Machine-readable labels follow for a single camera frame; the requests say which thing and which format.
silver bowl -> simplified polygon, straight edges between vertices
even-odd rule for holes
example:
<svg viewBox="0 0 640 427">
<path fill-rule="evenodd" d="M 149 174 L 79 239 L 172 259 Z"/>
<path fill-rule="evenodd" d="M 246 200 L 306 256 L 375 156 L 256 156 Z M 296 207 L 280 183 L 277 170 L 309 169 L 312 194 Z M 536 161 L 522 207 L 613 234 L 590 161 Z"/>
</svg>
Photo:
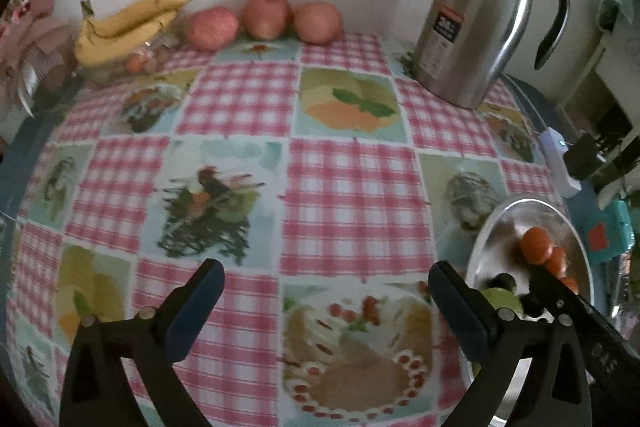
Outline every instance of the silver bowl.
<svg viewBox="0 0 640 427">
<path fill-rule="evenodd" d="M 520 239 L 532 227 L 545 229 L 551 240 L 566 251 L 567 275 L 578 283 L 582 297 L 593 304 L 593 280 L 587 261 L 587 254 L 571 224 L 564 214 L 549 201 L 539 196 L 518 194 L 499 204 L 487 218 L 476 238 L 474 249 L 466 270 L 465 282 L 469 288 L 482 290 L 489 287 L 498 273 L 510 273 L 516 281 L 516 295 L 529 293 L 529 265 L 520 253 Z M 549 321 L 553 317 L 545 312 Z M 466 386 L 471 385 L 473 373 L 471 364 L 462 356 L 463 378 Z M 516 399 L 522 389 L 530 359 L 521 360 L 504 399 L 496 411 L 491 424 L 503 427 L 511 414 Z"/>
</svg>

tablecloth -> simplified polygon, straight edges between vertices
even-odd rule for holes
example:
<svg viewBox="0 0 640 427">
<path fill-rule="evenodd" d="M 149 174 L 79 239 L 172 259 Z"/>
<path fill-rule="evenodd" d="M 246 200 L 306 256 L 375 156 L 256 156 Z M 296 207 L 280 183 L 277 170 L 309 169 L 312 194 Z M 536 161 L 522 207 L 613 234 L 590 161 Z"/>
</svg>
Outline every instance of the tablecloth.
<svg viewBox="0 0 640 427">
<path fill-rule="evenodd" d="M 426 276 L 463 272 L 516 192 L 562 208 L 501 81 L 454 107 L 363 34 L 176 50 L 84 92 L 33 170 L 6 302 L 20 393 L 55 425 L 80 317 L 158 306 L 214 257 L 223 296 L 174 366 L 212 425 L 439 425 L 464 385 Z"/>
</svg>

thermal carafe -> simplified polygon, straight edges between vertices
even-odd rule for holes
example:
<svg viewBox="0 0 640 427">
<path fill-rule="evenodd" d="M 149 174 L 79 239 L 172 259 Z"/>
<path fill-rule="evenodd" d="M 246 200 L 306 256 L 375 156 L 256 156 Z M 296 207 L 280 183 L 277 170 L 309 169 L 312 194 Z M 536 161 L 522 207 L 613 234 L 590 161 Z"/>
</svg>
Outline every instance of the thermal carafe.
<svg viewBox="0 0 640 427">
<path fill-rule="evenodd" d="M 475 108 L 513 55 L 529 21 L 532 0 L 433 0 L 413 58 L 415 78 L 438 97 Z M 558 45 L 569 0 L 538 47 L 540 69 Z"/>
</svg>

banana bunch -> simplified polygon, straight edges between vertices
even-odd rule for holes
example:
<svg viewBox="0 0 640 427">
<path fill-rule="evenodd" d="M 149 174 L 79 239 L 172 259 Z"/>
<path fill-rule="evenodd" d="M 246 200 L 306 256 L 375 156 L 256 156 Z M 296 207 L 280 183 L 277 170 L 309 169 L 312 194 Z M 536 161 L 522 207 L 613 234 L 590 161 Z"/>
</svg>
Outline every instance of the banana bunch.
<svg viewBox="0 0 640 427">
<path fill-rule="evenodd" d="M 189 1 L 139 0 L 100 21 L 89 1 L 82 1 L 84 17 L 76 40 L 78 63 L 96 68 L 127 57 L 167 27 Z"/>
</svg>

power strip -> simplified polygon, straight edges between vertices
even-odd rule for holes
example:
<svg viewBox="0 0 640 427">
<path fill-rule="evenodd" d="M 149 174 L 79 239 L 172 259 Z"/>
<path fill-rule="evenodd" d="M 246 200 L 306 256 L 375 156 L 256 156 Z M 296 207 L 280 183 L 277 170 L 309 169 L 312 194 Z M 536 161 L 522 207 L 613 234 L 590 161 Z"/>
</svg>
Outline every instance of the power strip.
<svg viewBox="0 0 640 427">
<path fill-rule="evenodd" d="M 555 129 L 547 127 L 540 135 L 540 147 L 551 171 L 554 187 L 563 198 L 573 198 L 580 192 L 580 182 L 569 175 L 564 164 L 564 153 L 569 150 L 564 137 Z"/>
</svg>

